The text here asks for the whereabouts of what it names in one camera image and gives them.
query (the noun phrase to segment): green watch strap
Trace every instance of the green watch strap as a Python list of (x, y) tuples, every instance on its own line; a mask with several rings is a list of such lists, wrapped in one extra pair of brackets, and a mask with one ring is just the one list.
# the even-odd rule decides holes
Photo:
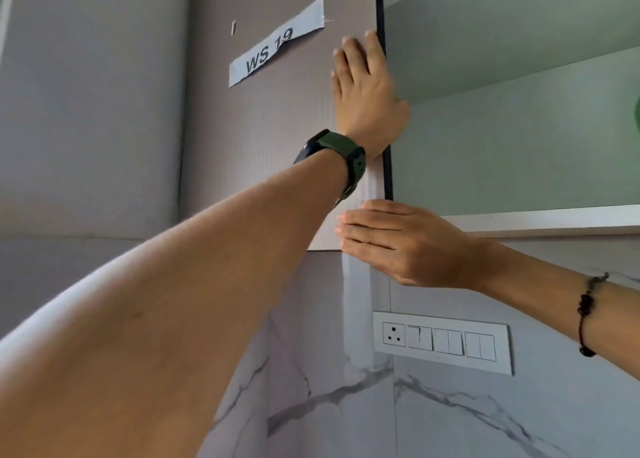
[(358, 146), (351, 138), (334, 133), (333, 131), (325, 131), (316, 142), (324, 148), (331, 148), (337, 151), (347, 161), (349, 181), (347, 188), (342, 193), (340, 199), (338, 199), (338, 203), (340, 203), (353, 193), (358, 186), (358, 182), (362, 179), (367, 169), (366, 153), (364, 148)]

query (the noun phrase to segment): smartwatch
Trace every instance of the smartwatch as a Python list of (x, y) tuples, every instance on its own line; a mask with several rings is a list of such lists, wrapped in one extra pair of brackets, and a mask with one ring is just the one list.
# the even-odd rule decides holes
[(336, 205), (338, 205), (353, 193), (358, 186), (358, 182), (364, 175), (364, 171), (367, 168), (366, 152), (362, 146), (358, 146), (347, 136), (334, 133), (330, 130), (323, 130), (307, 141), (307, 144), (302, 148), (302, 151), (300, 151), (296, 161), (293, 163), (301, 162), (324, 148), (337, 151), (347, 162), (349, 178), (347, 180), (347, 187), (344, 189), (338, 202), (336, 202)]

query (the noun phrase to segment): brown cabinet door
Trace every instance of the brown cabinet door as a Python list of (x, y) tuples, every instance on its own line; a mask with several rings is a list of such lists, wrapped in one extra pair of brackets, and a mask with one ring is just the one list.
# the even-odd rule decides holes
[[(343, 36), (362, 37), (376, 27), (376, 0), (324, 0), (323, 30), (290, 42), (260, 70), (228, 87), (229, 64), (313, 1), (193, 0), (183, 217), (290, 166), (307, 139), (335, 128), (332, 51)], [(336, 213), (383, 195), (382, 161), (376, 160), (356, 193), (327, 218), (310, 249), (338, 249)]]

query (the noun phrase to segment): person's right arm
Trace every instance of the person's right arm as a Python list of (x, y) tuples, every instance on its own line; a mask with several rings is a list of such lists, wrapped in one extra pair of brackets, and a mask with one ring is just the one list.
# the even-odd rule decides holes
[[(342, 250), (408, 286), (465, 288), (578, 340), (589, 276), (477, 239), (436, 214), (386, 200), (340, 216)], [(585, 345), (640, 379), (640, 292), (603, 283), (584, 321)]]

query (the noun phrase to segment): forearm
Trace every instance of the forearm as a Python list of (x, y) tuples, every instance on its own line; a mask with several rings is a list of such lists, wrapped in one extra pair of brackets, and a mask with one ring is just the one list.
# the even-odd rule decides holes
[[(472, 289), (579, 339), (577, 309), (590, 276), (494, 242), (483, 247)], [(640, 292), (603, 283), (597, 285), (594, 298), (584, 321), (586, 346), (640, 379)]]
[(101, 268), (28, 320), (0, 344), (4, 451), (193, 456), (346, 180), (344, 159), (324, 150)]

